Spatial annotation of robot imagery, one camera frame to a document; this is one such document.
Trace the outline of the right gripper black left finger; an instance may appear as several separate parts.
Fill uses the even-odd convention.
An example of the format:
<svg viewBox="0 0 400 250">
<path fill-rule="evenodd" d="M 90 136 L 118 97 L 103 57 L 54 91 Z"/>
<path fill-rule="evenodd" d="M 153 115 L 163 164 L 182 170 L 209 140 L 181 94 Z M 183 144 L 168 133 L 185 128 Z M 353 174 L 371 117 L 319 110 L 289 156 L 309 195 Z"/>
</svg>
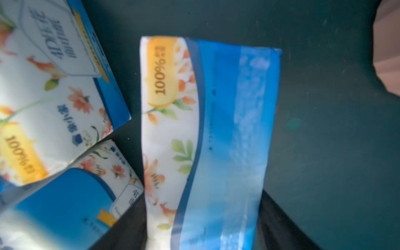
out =
<svg viewBox="0 0 400 250">
<path fill-rule="evenodd" d="M 142 194 L 92 250 L 143 250 L 147 241 L 146 206 Z"/>
</svg>

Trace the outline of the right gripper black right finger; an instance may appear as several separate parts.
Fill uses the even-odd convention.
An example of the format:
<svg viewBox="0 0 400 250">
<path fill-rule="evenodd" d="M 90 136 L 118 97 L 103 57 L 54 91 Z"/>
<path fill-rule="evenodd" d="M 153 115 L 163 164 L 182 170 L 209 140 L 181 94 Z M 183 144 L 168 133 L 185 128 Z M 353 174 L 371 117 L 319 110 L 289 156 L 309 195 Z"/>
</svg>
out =
<svg viewBox="0 0 400 250">
<path fill-rule="evenodd" d="M 256 242 L 261 250 L 319 250 L 311 240 L 263 191 L 257 221 Z"/>
</svg>

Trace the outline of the blue floral tissue pack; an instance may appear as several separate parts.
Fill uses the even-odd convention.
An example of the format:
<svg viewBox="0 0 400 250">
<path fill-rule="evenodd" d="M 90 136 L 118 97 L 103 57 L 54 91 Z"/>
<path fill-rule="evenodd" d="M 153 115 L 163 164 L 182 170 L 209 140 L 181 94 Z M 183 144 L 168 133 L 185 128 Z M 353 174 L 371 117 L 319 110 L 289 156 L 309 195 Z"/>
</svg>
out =
<svg viewBox="0 0 400 250">
<path fill-rule="evenodd" d="M 253 247 L 281 54 L 186 37 L 141 38 L 148 250 Z"/>
</svg>

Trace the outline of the blue white tissue pack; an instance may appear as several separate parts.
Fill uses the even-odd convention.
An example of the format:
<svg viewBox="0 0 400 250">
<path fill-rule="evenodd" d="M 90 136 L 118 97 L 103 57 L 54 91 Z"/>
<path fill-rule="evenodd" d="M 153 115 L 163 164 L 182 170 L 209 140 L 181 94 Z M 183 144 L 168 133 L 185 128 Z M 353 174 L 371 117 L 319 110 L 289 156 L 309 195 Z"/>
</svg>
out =
<svg viewBox="0 0 400 250">
<path fill-rule="evenodd" d="M 87 250 L 143 194 L 144 185 L 112 140 L 1 213 L 3 250 Z"/>
</svg>

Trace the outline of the white floral tissue pack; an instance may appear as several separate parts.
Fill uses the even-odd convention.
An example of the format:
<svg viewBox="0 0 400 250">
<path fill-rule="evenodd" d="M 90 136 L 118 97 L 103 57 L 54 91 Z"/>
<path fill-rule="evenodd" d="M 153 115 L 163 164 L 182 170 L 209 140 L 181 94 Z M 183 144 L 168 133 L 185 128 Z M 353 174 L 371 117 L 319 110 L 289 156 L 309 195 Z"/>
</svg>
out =
<svg viewBox="0 0 400 250">
<path fill-rule="evenodd" d="M 66 169 L 131 119 L 81 1 L 1 1 L 1 191 Z"/>
</svg>

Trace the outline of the pink ribbed plant pot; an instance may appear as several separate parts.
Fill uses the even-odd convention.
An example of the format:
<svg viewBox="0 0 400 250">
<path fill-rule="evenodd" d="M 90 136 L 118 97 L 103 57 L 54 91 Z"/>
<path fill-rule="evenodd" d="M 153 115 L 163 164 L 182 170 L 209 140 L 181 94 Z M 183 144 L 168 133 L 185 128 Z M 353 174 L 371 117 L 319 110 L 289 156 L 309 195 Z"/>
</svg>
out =
<svg viewBox="0 0 400 250">
<path fill-rule="evenodd" d="M 373 25 L 373 65 L 386 90 L 400 94 L 400 1 L 382 1 Z"/>
</svg>

